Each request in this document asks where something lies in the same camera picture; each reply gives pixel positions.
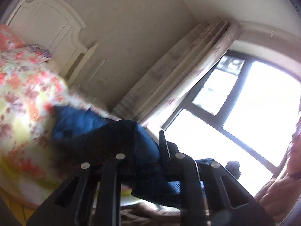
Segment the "window pane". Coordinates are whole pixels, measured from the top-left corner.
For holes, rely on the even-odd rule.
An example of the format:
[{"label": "window pane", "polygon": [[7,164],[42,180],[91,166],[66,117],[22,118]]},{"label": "window pane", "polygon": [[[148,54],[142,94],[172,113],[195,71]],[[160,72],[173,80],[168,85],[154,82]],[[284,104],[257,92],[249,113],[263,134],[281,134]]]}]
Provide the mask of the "window pane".
[{"label": "window pane", "polygon": [[219,61],[219,64],[217,65],[216,69],[220,69],[221,71],[228,72],[238,76],[243,66],[243,63],[244,60],[242,59],[230,57],[230,56],[224,56]]},{"label": "window pane", "polygon": [[297,122],[300,92],[288,74],[254,62],[223,128],[278,166]]},{"label": "window pane", "polygon": [[255,195],[272,177],[272,173],[242,148],[187,110],[182,110],[165,131],[166,140],[195,160],[214,158],[223,167],[228,161],[240,163],[238,182]]},{"label": "window pane", "polygon": [[231,92],[243,63],[241,59],[222,57],[192,103],[216,115]]}]

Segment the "brown fabric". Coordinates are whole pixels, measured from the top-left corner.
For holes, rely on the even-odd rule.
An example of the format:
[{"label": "brown fabric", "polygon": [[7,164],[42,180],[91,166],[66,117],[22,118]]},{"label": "brown fabric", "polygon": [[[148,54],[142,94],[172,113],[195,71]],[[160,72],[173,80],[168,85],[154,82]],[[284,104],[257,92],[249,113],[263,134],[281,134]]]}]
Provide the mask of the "brown fabric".
[{"label": "brown fabric", "polygon": [[141,203],[121,210],[122,226],[180,226],[180,213],[153,210]]}]

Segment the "red pillow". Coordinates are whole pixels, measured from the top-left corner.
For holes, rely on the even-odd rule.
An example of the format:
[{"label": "red pillow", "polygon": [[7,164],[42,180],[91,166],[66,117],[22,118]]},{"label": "red pillow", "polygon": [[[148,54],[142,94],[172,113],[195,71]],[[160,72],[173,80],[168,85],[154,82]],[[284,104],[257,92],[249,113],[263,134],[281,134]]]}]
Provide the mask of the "red pillow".
[{"label": "red pillow", "polygon": [[7,25],[0,25],[0,51],[24,47],[22,40]]}]

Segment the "metal rivet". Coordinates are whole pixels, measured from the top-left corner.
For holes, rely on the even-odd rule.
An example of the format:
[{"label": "metal rivet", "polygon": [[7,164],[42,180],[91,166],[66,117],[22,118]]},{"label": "metal rivet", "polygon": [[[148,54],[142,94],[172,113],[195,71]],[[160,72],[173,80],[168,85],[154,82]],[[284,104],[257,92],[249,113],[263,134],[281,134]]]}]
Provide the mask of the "metal rivet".
[{"label": "metal rivet", "polygon": [[213,161],[213,162],[211,162],[211,166],[213,168],[219,168],[221,166],[221,164],[219,164],[217,161]]},{"label": "metal rivet", "polygon": [[183,159],[185,155],[183,153],[176,153],[176,158]]},{"label": "metal rivet", "polygon": [[90,167],[90,164],[89,164],[88,162],[84,162],[84,163],[82,163],[82,164],[80,165],[80,167],[81,167],[82,169],[88,169],[88,168]]},{"label": "metal rivet", "polygon": [[116,159],[117,160],[123,160],[125,158],[125,155],[123,153],[117,154]]}]

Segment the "white headboard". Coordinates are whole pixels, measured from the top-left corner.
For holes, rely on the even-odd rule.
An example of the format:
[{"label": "white headboard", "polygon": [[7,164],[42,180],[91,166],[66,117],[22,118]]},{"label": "white headboard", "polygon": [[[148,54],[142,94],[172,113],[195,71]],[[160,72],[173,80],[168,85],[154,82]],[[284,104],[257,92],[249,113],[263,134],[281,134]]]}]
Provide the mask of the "white headboard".
[{"label": "white headboard", "polygon": [[69,84],[74,82],[98,46],[96,43],[88,49],[82,45],[79,31],[86,25],[63,0],[33,0],[30,3],[21,0],[6,25],[27,44],[38,44],[51,51],[61,66],[59,75],[68,76]]}]

